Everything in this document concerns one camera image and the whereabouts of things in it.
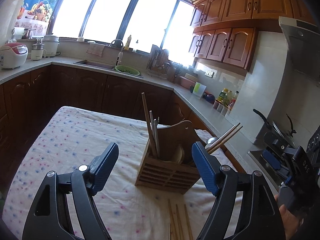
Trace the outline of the person's right hand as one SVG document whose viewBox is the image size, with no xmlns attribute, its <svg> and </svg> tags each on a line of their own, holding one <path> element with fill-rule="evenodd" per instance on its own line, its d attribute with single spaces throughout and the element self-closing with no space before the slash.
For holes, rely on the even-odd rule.
<svg viewBox="0 0 320 240">
<path fill-rule="evenodd" d="M 284 204 L 279 207 L 279 212 L 283 221 L 286 239 L 291 239 L 303 224 L 303 220 L 295 217 Z"/>
</svg>

